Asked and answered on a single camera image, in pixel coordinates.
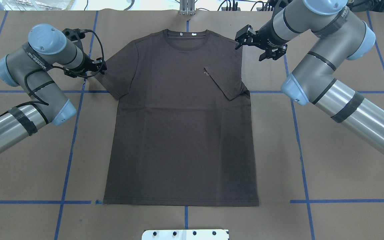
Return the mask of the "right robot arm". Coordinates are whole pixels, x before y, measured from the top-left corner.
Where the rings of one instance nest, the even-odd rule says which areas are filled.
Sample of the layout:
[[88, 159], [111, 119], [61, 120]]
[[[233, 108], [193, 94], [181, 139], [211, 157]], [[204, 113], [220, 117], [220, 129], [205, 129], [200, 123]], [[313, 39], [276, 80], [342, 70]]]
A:
[[374, 32], [346, 0], [276, 0], [264, 26], [254, 30], [246, 25], [236, 33], [236, 49], [255, 46], [265, 51], [260, 61], [277, 60], [285, 55], [287, 43], [307, 30], [318, 41], [281, 91], [300, 105], [311, 102], [384, 154], [384, 110], [333, 76], [344, 60], [361, 58], [375, 44]]

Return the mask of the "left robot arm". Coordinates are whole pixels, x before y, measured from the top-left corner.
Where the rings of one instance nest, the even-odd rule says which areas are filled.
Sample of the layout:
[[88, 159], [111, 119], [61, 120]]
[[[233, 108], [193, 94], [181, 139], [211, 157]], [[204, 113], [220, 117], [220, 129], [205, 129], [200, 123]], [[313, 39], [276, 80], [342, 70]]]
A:
[[9, 86], [20, 86], [31, 99], [0, 115], [0, 153], [47, 124], [59, 126], [76, 114], [48, 71], [61, 69], [72, 78], [104, 74], [104, 57], [93, 60], [84, 52], [81, 40], [88, 32], [94, 33], [91, 29], [60, 31], [40, 23], [32, 27], [26, 43], [0, 59], [0, 79]]

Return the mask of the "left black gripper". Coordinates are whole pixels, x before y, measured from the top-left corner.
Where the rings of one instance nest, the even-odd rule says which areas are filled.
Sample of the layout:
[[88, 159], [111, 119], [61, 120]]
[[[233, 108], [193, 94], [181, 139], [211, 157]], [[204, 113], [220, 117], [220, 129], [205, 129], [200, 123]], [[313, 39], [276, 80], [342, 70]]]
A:
[[89, 78], [96, 76], [98, 73], [105, 74], [107, 71], [107, 65], [103, 57], [92, 60], [89, 57], [84, 58], [84, 62], [80, 64], [79, 67], [74, 69], [64, 68], [64, 74], [66, 76], [76, 78]]

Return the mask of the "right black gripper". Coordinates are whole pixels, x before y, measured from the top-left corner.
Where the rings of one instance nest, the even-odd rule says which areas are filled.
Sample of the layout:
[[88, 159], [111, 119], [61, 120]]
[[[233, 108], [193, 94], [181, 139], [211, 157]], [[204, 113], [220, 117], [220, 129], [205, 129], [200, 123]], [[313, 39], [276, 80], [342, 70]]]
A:
[[264, 50], [264, 53], [259, 56], [259, 61], [265, 59], [278, 60], [280, 57], [284, 56], [287, 51], [287, 44], [271, 42], [268, 36], [260, 34], [257, 30], [253, 30], [251, 25], [245, 25], [241, 28], [236, 33], [235, 41], [237, 42], [235, 50], [238, 50], [244, 45], [255, 46]]

